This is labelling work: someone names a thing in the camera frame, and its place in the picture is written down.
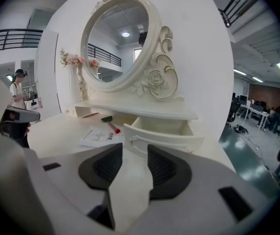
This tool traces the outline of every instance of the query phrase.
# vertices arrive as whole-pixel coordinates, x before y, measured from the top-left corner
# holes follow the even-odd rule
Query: window
[[[135,50],[134,50],[134,61],[135,61],[135,60],[137,59],[137,57],[139,56],[140,52],[141,52],[141,49],[135,49]]]

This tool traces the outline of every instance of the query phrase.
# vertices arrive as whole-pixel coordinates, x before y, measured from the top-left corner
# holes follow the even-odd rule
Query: desk
[[[246,116],[245,116],[244,121],[243,121],[243,125],[244,125],[244,123],[245,123],[245,120],[247,119],[247,115],[248,115],[248,112],[249,112],[249,110],[250,110],[251,112],[254,112],[254,113],[256,113],[256,114],[262,115],[262,120],[261,120],[261,122],[260,122],[260,124],[259,124],[259,126],[258,126],[258,129],[259,129],[259,130],[261,129],[261,125],[262,125],[262,123],[263,123],[263,126],[262,126],[262,130],[263,130],[264,127],[265,127],[265,123],[266,123],[266,121],[267,121],[267,119],[268,119],[269,114],[268,114],[268,113],[259,112],[259,111],[253,109],[253,108],[250,107],[250,106],[241,105],[241,107],[247,108],[247,112],[246,112]]]
[[[97,114],[88,118],[71,118],[66,114],[58,114],[47,118],[30,127],[28,133],[30,148],[35,150],[39,158],[93,149],[80,146],[78,142],[89,128],[109,129],[107,123],[101,121],[103,117],[105,115]],[[121,130],[120,135],[123,135],[123,124],[131,124],[136,117],[129,114],[113,115],[112,123]],[[202,122],[197,122],[193,127],[199,132],[206,133],[202,126]],[[225,151],[209,135],[205,136],[201,148],[195,152],[195,155],[220,162],[235,172]],[[147,209],[148,193],[152,187],[152,175],[147,166],[147,159],[123,149],[123,164],[109,189],[117,232],[126,233],[130,225]],[[83,213],[87,211],[82,205],[78,204],[76,207]]]

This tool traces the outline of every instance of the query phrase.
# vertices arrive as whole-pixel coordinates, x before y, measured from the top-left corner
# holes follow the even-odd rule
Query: office chair
[[[240,107],[239,99],[238,98],[234,98],[232,100],[232,104],[230,106],[228,117],[227,117],[227,121],[226,121],[226,124],[229,127],[231,127],[230,123],[234,121],[234,119],[236,117],[236,112],[238,111],[239,107]]]

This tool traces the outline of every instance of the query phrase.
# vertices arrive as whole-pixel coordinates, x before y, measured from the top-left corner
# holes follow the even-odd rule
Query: oval mirror
[[[103,13],[88,40],[88,68],[93,76],[111,82],[124,75],[141,52],[148,26],[146,10],[133,1]]]

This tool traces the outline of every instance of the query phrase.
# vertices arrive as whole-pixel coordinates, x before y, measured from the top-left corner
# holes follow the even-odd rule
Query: white shelf
[[[69,106],[75,107],[94,107],[117,112],[134,114],[137,116],[146,116],[163,119],[177,119],[177,120],[197,120],[198,116],[190,109],[185,107],[182,101],[173,101],[169,103],[164,102],[147,102],[141,105],[127,102],[126,100],[102,100],[92,99],[84,100]]]

